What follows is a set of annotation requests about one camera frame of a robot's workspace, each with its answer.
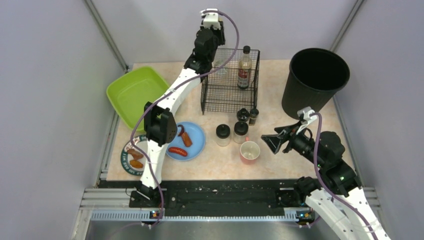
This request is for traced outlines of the clear bottle gold pump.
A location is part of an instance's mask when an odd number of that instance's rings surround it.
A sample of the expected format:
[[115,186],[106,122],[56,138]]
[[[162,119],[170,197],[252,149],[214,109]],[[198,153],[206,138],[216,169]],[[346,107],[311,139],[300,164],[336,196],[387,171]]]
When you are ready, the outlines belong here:
[[[214,62],[212,63],[212,66],[216,69],[220,66],[222,66],[231,55],[231,51],[228,50],[228,47],[226,45],[220,46],[216,53]],[[227,69],[225,67],[222,67],[221,69],[217,70],[215,74],[219,77],[224,77],[228,73]]]

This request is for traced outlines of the brown sauce bottle black cap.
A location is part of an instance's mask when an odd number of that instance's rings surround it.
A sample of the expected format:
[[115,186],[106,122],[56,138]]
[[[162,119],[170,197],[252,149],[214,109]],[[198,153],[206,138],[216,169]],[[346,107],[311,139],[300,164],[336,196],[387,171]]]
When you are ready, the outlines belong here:
[[251,47],[245,45],[242,50],[242,56],[238,62],[238,72],[237,72],[237,86],[239,89],[245,90],[249,87],[250,76],[253,61],[250,56]]

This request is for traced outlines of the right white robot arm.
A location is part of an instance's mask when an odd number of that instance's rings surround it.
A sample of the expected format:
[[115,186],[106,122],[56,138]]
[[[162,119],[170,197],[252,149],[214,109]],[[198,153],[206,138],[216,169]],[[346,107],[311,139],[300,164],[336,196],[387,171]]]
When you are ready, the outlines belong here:
[[294,184],[297,201],[312,208],[341,240],[388,240],[362,182],[344,160],[345,147],[333,131],[313,136],[298,122],[276,127],[260,138],[273,154],[296,151],[314,164],[316,179],[301,177]]

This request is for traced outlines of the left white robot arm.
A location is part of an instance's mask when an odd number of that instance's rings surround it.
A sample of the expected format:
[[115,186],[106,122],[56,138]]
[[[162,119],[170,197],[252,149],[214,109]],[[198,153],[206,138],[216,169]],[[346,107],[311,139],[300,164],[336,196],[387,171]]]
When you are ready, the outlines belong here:
[[168,145],[177,135],[175,113],[188,94],[209,74],[213,68],[216,51],[224,45],[224,23],[216,20],[203,20],[196,33],[194,48],[183,68],[165,93],[154,102],[147,102],[140,120],[144,124],[147,140],[146,150],[139,151],[145,156],[145,168],[136,186],[137,192],[156,207],[164,205],[160,183],[162,166]]

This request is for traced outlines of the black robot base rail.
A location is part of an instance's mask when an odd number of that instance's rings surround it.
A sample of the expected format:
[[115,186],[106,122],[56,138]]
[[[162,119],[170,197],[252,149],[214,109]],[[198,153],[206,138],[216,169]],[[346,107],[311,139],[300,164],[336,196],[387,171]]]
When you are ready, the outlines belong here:
[[166,217],[282,217],[309,209],[295,179],[165,180],[158,190],[131,192],[131,208],[164,208]]

